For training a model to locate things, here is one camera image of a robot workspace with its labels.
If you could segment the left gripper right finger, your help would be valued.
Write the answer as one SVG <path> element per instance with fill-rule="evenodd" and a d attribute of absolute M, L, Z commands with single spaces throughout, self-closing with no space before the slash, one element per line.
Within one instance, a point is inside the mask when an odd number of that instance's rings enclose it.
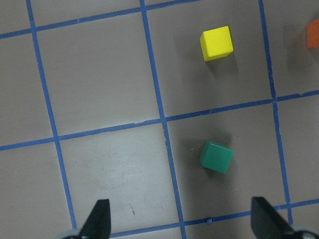
<path fill-rule="evenodd" d="M 257 239 L 293 239 L 295 234 L 264 197 L 252 197 L 250 225 Z"/>

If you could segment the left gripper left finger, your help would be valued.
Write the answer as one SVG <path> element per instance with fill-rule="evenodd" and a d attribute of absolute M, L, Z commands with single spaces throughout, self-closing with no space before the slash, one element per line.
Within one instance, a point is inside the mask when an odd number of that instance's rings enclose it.
<path fill-rule="evenodd" d="M 111 234 L 109 199 L 98 200 L 78 237 L 80 239 L 108 239 Z"/>

